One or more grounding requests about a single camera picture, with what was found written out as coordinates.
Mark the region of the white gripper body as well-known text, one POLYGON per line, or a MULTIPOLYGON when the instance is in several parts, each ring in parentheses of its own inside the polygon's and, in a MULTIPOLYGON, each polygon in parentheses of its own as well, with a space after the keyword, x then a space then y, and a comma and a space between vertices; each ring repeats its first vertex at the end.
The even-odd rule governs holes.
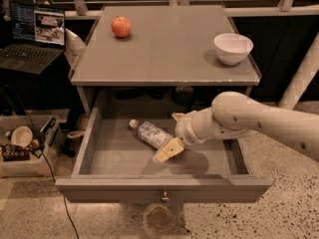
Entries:
POLYGON ((204 143, 204 139, 199 138, 192 127, 192 117, 195 115, 195 112, 190 112, 184 114, 184 117, 176 121, 175 125, 175 135, 179 138, 185 145, 194 145, 198 143, 204 143))

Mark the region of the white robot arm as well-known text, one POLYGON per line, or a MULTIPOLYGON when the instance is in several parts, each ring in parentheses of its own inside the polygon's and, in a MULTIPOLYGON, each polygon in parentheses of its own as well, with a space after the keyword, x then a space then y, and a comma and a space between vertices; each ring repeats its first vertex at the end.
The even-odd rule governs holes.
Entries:
POLYGON ((207 109, 174 113, 175 137, 156 152, 153 161, 164 162, 187 145, 211 138, 239 138, 254 131, 319 160, 319 116, 294 109, 318 72, 318 59, 319 34, 276 107, 261 104, 241 93, 224 92, 217 95, 207 109))

